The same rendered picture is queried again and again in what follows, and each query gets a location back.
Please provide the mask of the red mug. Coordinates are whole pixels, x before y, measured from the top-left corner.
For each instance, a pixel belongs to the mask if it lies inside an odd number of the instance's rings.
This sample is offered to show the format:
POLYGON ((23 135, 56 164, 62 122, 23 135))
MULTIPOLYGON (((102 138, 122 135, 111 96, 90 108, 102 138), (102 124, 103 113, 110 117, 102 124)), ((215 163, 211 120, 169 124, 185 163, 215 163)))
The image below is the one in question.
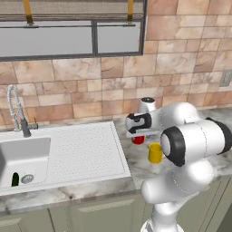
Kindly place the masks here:
POLYGON ((144 142, 144 140, 145 140, 144 136, 137 136, 131 139, 131 141, 136 145, 141 145, 144 142))

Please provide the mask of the grey framed window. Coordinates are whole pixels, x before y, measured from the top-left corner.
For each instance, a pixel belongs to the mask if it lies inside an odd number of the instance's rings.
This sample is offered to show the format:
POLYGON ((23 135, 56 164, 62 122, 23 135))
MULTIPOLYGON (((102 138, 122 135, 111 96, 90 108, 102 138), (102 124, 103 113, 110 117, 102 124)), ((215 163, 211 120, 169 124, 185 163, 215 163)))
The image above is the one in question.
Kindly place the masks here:
POLYGON ((71 59, 142 53, 148 0, 129 0, 126 19, 0 21, 0 61, 71 59))

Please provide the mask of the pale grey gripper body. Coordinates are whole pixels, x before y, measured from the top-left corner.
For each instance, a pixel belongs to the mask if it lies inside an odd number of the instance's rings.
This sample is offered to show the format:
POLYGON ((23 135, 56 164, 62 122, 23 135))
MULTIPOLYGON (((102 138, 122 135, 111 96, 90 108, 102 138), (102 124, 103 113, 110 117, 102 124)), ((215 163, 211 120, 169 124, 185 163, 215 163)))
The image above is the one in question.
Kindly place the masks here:
POLYGON ((158 130, 151 130, 151 129, 141 129, 141 130, 136 130, 135 133, 131 133, 128 130, 126 131, 126 137, 127 138, 135 138, 135 137, 140 137, 140 136, 150 136, 150 135, 155 135, 158 134, 158 130))

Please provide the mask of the yellow mug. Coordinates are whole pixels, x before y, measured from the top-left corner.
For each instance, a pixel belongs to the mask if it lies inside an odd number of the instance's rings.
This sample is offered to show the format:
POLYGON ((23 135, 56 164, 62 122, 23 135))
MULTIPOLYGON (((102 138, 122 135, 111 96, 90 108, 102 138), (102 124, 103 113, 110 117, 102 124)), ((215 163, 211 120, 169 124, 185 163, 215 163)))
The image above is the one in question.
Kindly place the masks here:
POLYGON ((149 162, 159 164, 165 159, 164 153, 159 143, 151 143, 149 145, 149 162))

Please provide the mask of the beige window blind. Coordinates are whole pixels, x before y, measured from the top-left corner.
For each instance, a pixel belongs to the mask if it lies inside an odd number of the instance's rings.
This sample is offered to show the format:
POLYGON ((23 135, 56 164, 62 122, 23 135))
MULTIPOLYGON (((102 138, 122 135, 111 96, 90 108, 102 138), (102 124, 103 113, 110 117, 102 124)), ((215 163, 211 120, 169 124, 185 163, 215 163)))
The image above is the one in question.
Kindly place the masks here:
MULTIPOLYGON (((129 0, 29 0, 34 21, 126 19, 129 0)), ((24 21, 24 0, 0 0, 0 21, 24 21)))

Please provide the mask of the white sink with drainboard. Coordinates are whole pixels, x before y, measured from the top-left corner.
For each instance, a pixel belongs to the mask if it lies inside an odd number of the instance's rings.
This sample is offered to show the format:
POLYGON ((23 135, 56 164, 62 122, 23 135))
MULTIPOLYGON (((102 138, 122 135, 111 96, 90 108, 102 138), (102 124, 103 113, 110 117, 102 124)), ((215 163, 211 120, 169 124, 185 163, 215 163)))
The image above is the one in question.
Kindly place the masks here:
POLYGON ((0 196, 131 174, 111 121, 0 133, 0 196), (13 174, 19 175, 12 187, 13 174))

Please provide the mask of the grey wall socket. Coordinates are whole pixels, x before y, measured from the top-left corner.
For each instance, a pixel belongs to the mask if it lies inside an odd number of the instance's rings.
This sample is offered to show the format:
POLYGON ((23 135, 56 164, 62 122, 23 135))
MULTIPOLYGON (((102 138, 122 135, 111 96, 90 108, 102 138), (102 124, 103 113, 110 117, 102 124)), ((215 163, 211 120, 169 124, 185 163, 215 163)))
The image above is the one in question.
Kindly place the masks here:
POLYGON ((219 86, 220 87, 228 87, 228 85, 230 84, 231 80, 232 80, 232 69, 225 70, 223 72, 223 75, 222 75, 222 78, 221 78, 219 86))

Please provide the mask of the grey spring tap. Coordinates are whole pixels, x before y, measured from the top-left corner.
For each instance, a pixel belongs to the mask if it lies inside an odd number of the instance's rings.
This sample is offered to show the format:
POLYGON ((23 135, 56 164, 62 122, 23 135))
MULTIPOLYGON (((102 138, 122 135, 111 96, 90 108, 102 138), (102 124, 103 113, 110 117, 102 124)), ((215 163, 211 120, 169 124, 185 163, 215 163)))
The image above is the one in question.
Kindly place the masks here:
POLYGON ((17 87, 14 84, 10 84, 7 87, 7 105, 14 123, 14 130, 22 131, 25 138, 31 137, 31 130, 37 130, 39 126, 37 121, 35 121, 33 124, 29 124, 25 118, 23 106, 18 96, 17 87), (14 110, 12 97, 15 99, 17 111, 14 110))

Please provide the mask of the pale green cupboard door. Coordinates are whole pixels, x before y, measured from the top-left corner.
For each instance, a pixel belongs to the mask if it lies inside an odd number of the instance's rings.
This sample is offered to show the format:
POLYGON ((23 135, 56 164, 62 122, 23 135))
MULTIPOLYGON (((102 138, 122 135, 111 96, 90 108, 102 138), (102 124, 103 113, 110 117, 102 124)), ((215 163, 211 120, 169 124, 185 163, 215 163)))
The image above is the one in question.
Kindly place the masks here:
POLYGON ((208 190, 200 192, 179 211, 177 222, 184 232, 205 232, 210 218, 232 176, 219 177, 208 190))
POLYGON ((13 219, 14 224, 0 227, 0 232, 53 232, 47 209, 0 217, 0 221, 9 219, 13 219))
POLYGON ((140 232, 145 201, 140 195, 112 198, 70 207, 73 232, 140 232), (129 206, 83 213, 80 208, 133 199, 129 206))

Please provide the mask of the dark green vegetable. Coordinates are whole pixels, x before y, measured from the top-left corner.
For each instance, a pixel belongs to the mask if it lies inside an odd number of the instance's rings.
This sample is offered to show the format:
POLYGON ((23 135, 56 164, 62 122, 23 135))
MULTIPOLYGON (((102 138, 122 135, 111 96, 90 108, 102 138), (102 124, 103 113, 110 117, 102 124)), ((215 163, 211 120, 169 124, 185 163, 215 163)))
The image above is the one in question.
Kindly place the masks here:
POLYGON ((15 172, 13 174, 13 177, 12 177, 12 185, 11 186, 15 187, 15 186, 18 186, 18 184, 19 184, 19 175, 17 172, 15 172))

